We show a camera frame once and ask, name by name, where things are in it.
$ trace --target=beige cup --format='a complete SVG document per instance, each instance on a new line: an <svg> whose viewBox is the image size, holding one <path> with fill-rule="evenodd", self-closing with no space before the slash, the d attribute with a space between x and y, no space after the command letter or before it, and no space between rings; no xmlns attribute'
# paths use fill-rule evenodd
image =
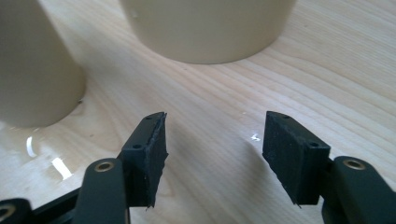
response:
<svg viewBox="0 0 396 224"><path fill-rule="evenodd" d="M0 120L48 126L85 90L82 71L36 0L0 0Z"/></svg>
<svg viewBox="0 0 396 224"><path fill-rule="evenodd" d="M120 0L150 49L185 63L251 56L281 33L295 0Z"/></svg>

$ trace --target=beige cylinder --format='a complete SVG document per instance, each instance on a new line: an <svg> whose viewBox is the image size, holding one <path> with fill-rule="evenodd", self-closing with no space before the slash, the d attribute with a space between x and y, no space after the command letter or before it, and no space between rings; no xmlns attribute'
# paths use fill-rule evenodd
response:
<svg viewBox="0 0 396 224"><path fill-rule="evenodd" d="M0 120L51 125L68 115L85 79L36 0L0 0Z"/></svg>
<svg viewBox="0 0 396 224"><path fill-rule="evenodd" d="M150 49L185 63L251 56L281 33L295 0L120 0Z"/></svg>

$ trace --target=cylindrical container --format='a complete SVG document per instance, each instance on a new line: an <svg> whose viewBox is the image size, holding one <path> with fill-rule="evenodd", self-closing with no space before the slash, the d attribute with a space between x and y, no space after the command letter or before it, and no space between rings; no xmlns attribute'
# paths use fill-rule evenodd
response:
<svg viewBox="0 0 396 224"><path fill-rule="evenodd" d="M36 0L0 0L0 120L48 126L67 116L85 78Z"/></svg>
<svg viewBox="0 0 396 224"><path fill-rule="evenodd" d="M120 0L150 49L185 63L251 56L281 33L295 0Z"/></svg>

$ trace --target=wood grain surface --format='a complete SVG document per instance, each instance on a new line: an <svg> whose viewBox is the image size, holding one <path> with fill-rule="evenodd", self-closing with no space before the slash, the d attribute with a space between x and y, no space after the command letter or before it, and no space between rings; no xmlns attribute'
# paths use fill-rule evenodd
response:
<svg viewBox="0 0 396 224"><path fill-rule="evenodd" d="M116 0L40 3L87 92L47 128L1 124L0 200L36 208L79 187L90 163L116 157L159 111L170 155L155 208L131 209L133 223L323 223L322 201L293 205L262 158L267 110L297 119L332 146L331 158L370 162L396 190L395 1L299 0L270 47L214 65L147 49Z"/></svg>

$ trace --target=light wooden surface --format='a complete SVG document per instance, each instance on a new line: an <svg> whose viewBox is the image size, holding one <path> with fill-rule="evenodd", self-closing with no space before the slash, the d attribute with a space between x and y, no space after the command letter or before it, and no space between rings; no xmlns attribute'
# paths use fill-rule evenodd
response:
<svg viewBox="0 0 396 224"><path fill-rule="evenodd" d="M52 126L1 125L0 200L36 208L79 187L91 162L117 156L158 111L168 113L170 156L155 208L131 209L133 223L322 223L321 206L293 205L262 158L267 110L300 121L332 158L370 162L396 190L395 1L299 0L273 45L217 65L150 51L116 0L41 3L88 89Z"/></svg>

